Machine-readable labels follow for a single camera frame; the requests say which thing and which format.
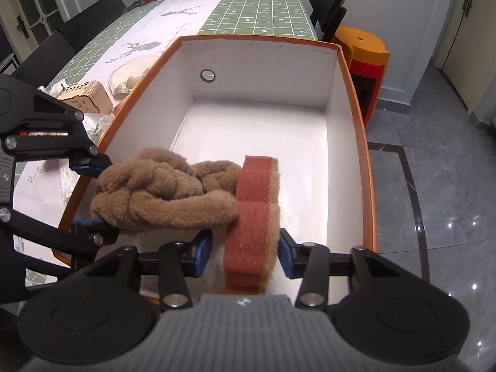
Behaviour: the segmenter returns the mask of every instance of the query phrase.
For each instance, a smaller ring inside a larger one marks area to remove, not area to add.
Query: green checkered tablecloth
[[[53,84],[81,81],[103,54],[140,19],[162,4],[155,1],[117,19],[60,71]],[[267,34],[317,40],[300,0],[221,0],[198,34]]]
[[[317,40],[300,0],[221,0],[198,32],[212,33]]]
[[[76,54],[76,56],[74,56],[60,71],[56,78],[54,78],[50,86],[63,79],[65,79],[69,85],[81,81],[88,70],[94,66],[110,46],[123,37],[133,25],[161,3],[162,1],[154,1],[144,7],[135,8],[118,18],[104,31],[98,34],[98,36],[96,36],[83,50]]]

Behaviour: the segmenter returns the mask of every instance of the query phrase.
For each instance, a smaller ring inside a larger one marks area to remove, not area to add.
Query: logo
[[[239,306],[242,306],[242,307],[247,307],[250,303],[251,303],[251,300],[249,300],[248,298],[239,298],[236,303],[239,305]]]

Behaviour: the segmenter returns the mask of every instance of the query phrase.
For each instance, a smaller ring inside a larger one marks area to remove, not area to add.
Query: black chair
[[[38,88],[48,86],[55,76],[76,56],[76,52],[59,32],[52,33],[15,69],[12,76]]]
[[[90,43],[95,36],[119,18],[126,9],[122,0],[98,0],[78,13],[57,30],[64,35],[76,53]]]
[[[313,9],[310,15],[313,27],[315,28],[318,22],[324,34],[322,41],[330,42],[346,14],[346,8],[343,7],[344,0],[309,1]]]

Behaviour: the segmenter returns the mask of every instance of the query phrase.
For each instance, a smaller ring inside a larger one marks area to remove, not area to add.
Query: gray gripper base
[[[421,366],[376,361],[345,342],[323,312],[296,309],[284,295],[245,299],[204,295],[194,308],[163,313],[141,344],[113,360],[70,366],[34,358],[22,369],[22,372],[58,371],[466,372],[468,369],[455,357]]]

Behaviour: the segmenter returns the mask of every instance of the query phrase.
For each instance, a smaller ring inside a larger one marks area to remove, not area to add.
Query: door handle
[[[26,26],[24,25],[24,21],[21,18],[21,15],[18,15],[17,16],[17,22],[19,22],[19,25],[16,26],[17,30],[18,31],[22,31],[22,33],[24,34],[24,37],[26,39],[29,39],[29,33],[28,33],[27,29],[26,29]]]
[[[468,0],[467,1],[467,4],[466,4],[466,7],[465,7],[465,18],[468,18],[468,15],[470,14],[470,10],[472,9],[473,5],[472,5],[472,1],[473,0]]]

